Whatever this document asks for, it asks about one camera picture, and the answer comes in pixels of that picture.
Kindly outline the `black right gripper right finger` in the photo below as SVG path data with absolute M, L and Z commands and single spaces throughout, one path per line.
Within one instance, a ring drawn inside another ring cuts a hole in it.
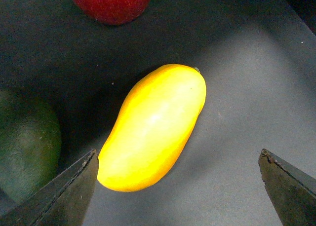
M 265 190 L 284 226 L 316 224 L 316 180 L 267 149 L 258 164 Z

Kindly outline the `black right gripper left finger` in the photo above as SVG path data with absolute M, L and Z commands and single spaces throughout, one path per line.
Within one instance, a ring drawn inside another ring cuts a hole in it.
M 80 226 L 94 193 L 98 171 L 91 150 L 37 193 L 0 218 L 2 226 Z

